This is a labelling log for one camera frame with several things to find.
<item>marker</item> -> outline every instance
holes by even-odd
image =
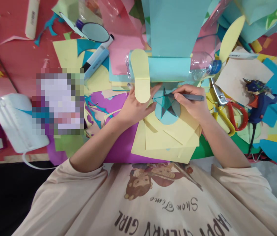
[[[90,58],[83,65],[84,68],[84,80],[88,80],[103,61],[109,56],[107,47],[113,42],[114,37],[111,34],[107,42],[102,43],[97,50],[90,56]]]
[[[204,101],[204,96],[201,95],[193,95],[193,94],[181,94],[183,95],[186,99],[191,100],[191,101]],[[167,97],[174,97],[174,94],[165,94]]]

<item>scissors blade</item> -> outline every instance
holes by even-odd
[[[221,89],[215,84],[215,79],[214,78],[210,78],[211,83],[212,83],[212,87],[214,89],[216,98],[218,100],[218,103],[220,106],[226,105],[228,103],[224,93],[221,91]]]

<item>bottle cap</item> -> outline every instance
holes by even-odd
[[[222,66],[221,60],[213,60],[210,75],[217,74],[220,71],[221,66]]]

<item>pen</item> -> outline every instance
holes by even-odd
[[[204,101],[204,96],[201,95],[193,95],[193,94],[181,94],[183,95],[186,99],[191,100],[191,101]],[[174,94],[165,94],[167,97],[174,97]]]

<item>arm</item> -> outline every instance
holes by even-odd
[[[161,84],[151,88],[151,98],[159,90]],[[71,158],[74,169],[79,172],[96,170],[103,163],[117,138],[129,127],[136,124],[155,110],[156,102],[148,106],[135,98],[131,89],[119,114],[112,118],[96,135],[89,139]]]
[[[199,121],[209,142],[214,156],[222,167],[246,168],[251,167],[245,155],[226,134],[222,127],[213,118],[207,107],[205,90],[192,85],[183,85],[172,92],[176,100]],[[203,95],[204,101],[190,101],[183,94]]]

